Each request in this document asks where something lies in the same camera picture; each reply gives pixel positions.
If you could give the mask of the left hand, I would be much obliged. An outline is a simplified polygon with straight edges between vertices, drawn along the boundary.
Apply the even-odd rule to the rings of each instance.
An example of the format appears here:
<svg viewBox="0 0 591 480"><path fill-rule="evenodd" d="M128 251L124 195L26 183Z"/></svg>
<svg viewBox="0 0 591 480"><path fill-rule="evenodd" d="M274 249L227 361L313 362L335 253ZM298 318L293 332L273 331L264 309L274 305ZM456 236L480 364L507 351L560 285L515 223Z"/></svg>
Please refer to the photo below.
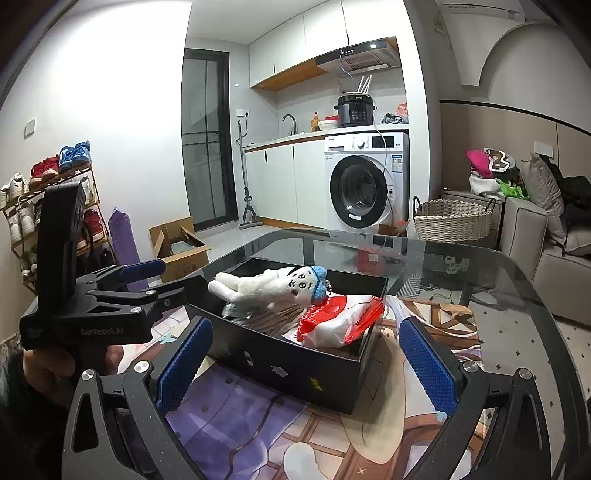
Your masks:
<svg viewBox="0 0 591 480"><path fill-rule="evenodd" d="M106 349L103 367L107 374L116 374L123 358L120 345ZM75 372L74 360L65 352L46 350L25 350L23 352L23 372L27 382L38 392L53 394L58 379L71 377Z"/></svg>

